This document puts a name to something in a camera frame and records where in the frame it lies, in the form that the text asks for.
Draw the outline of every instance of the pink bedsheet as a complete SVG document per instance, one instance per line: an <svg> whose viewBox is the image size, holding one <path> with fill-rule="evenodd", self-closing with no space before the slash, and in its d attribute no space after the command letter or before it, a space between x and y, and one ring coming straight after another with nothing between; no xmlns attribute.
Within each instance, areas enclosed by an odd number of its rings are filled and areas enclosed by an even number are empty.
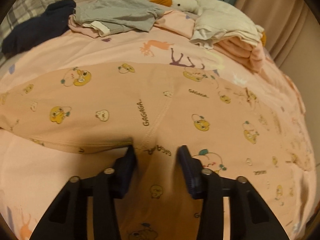
<svg viewBox="0 0 320 240"><path fill-rule="evenodd" d="M310 163L292 165L295 192L302 194L303 190L306 196L296 200L297 219L281 222L291 239L297 236L314 202L315 163L300 94L290 79L271 61L266 60L259 71L252 72L216 50L201 49L189 43L188 38L159 27L153 27L149 33L130 31L103 39L68 31L32 49L13 65L0 82L0 94L3 96L13 87L50 71L118 61L192 67L187 70L195 76L201 76L202 70L213 70L221 78L253 91L259 101L273 109L281 122L287 127L296 127L297 138L304 138ZM259 101L254 101L251 107L257 107ZM0 130L0 142L0 212L21 240L29 238L69 177L94 176L119 154L119 150L112 151L117 154L86 156L60 152L43 148L4 130ZM293 144L293 147L300 147L298 144Z"/></svg>

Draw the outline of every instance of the plaid pillow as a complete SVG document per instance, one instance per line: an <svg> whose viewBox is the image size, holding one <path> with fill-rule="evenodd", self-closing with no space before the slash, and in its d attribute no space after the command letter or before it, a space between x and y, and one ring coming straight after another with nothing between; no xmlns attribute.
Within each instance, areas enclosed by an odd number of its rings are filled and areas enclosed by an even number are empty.
<svg viewBox="0 0 320 240"><path fill-rule="evenodd" d="M16 0L0 25L0 46L12 29L26 20L41 15L49 4L57 0Z"/></svg>

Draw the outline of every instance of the navy blue clothing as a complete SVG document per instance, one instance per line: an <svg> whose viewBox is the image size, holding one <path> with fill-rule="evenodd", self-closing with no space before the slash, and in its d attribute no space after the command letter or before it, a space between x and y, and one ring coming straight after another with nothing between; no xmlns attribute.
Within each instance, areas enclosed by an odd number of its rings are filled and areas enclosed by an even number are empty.
<svg viewBox="0 0 320 240"><path fill-rule="evenodd" d="M14 56L65 33L68 19L76 3L62 0L50 4L39 17L31 18L17 25L2 43L2 52Z"/></svg>

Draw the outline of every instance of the gray clothing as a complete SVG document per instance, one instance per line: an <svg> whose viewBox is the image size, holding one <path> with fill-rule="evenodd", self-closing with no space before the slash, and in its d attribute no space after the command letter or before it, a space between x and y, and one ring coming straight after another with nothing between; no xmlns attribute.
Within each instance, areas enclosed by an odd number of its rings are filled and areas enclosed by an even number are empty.
<svg viewBox="0 0 320 240"><path fill-rule="evenodd" d="M109 28L110 35L117 34L117 33L126 33L134 29L133 27L120 25L116 23L108 23L108 22L101 22L101 23Z"/></svg>
<svg viewBox="0 0 320 240"><path fill-rule="evenodd" d="M80 25L99 21L108 28L107 23L113 23L150 31L156 18L163 13L157 4L147 0L97 0L77 6L75 21Z"/></svg>

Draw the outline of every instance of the metal screw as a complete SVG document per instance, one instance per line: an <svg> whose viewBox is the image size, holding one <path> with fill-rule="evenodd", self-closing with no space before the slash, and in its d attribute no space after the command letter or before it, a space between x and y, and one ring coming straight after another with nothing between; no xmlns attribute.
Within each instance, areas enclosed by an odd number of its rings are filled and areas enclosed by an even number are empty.
<svg viewBox="0 0 320 240"><path fill-rule="evenodd" d="M80 178L79 178L78 176L73 176L73 177L70 178L69 181L70 181L71 183L76 183L76 182L78 182L79 180L80 180Z"/></svg>
<svg viewBox="0 0 320 240"><path fill-rule="evenodd" d="M247 183L247 182L248 182L247 178L245 178L245 177L243 177L243 176L239 176L239 177L237 178L237 180L238 180L239 182L241 182L241 183Z"/></svg>
<svg viewBox="0 0 320 240"><path fill-rule="evenodd" d="M212 170L210 170L210 169L202 169L202 174L204 174L204 175L210 175L210 174L212 174Z"/></svg>
<svg viewBox="0 0 320 240"><path fill-rule="evenodd" d="M107 168L103 171L104 174L113 174L115 173L115 169L113 168Z"/></svg>

